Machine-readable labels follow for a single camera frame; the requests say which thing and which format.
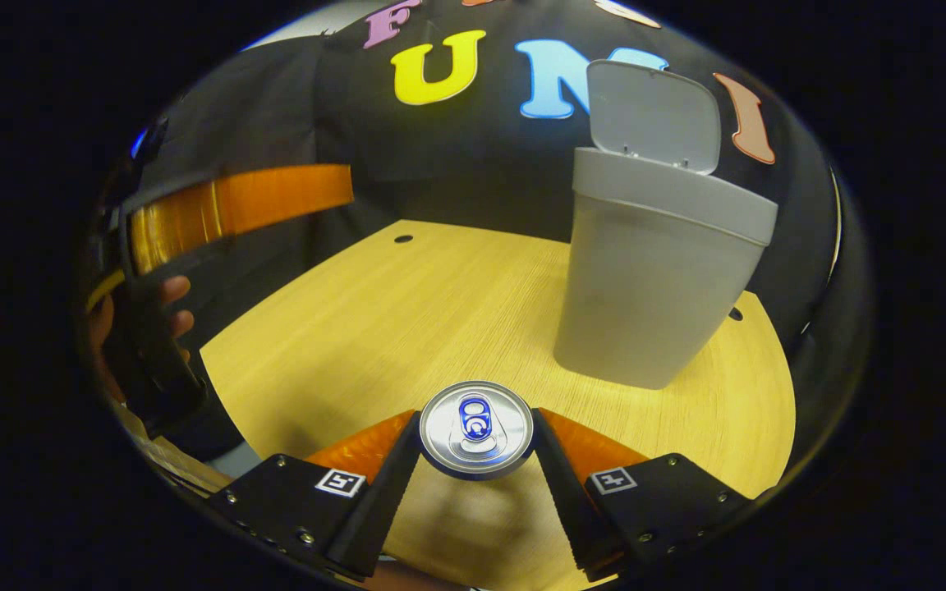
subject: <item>blue pull tab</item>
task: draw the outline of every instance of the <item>blue pull tab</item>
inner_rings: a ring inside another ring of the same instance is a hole
[[[479,396],[458,405],[458,418],[462,420],[462,434],[470,441],[484,441],[491,434],[491,407]]]

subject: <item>wooden table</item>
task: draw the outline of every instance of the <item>wooden table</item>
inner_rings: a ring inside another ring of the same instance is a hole
[[[398,236],[413,236],[395,242]],[[247,442],[305,457],[444,387],[488,379],[646,456],[680,452],[747,497],[774,486],[795,431],[791,374],[757,296],[673,384],[571,373],[552,356],[566,243],[400,221],[268,296],[200,351]],[[384,551],[492,590],[588,587],[540,464],[465,482],[418,460]]]

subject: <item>yellow letter u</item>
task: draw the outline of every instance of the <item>yellow letter u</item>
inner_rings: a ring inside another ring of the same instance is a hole
[[[440,82],[425,82],[423,66],[425,54],[432,44],[416,45],[404,49],[390,60],[397,68],[395,90],[397,98],[409,105],[425,105],[444,101],[466,89],[476,78],[476,42],[486,33],[483,30],[466,30],[452,34],[443,44],[451,48],[451,75]]]

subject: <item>finger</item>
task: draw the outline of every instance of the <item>finger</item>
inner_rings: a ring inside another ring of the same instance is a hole
[[[163,304],[165,305],[177,302],[177,300],[184,298],[191,288],[192,282],[188,281],[188,277],[183,276],[183,274],[170,277],[170,279],[163,282],[160,289],[160,296],[163,299]]]
[[[185,332],[189,332],[195,325],[195,317],[188,310],[181,310],[180,313],[170,317],[170,336],[177,339]]]
[[[100,350],[112,332],[112,317],[115,314],[112,295],[106,295],[101,303],[90,313],[90,344],[94,350]]]
[[[101,355],[100,352],[98,352],[97,358],[95,358],[95,365],[97,365],[97,373],[101,377],[101,382],[104,383],[108,392],[112,394],[113,399],[120,401],[120,403],[125,403],[126,396],[124,396],[123,390],[119,387],[119,382],[116,381],[115,375],[112,375],[112,370],[108,369],[108,362],[105,362],[104,355]]]

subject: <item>open lid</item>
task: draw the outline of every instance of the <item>open lid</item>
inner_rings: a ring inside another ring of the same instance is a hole
[[[628,153],[709,175],[718,166],[721,115],[702,84],[656,68],[596,60],[586,67],[590,137]]]

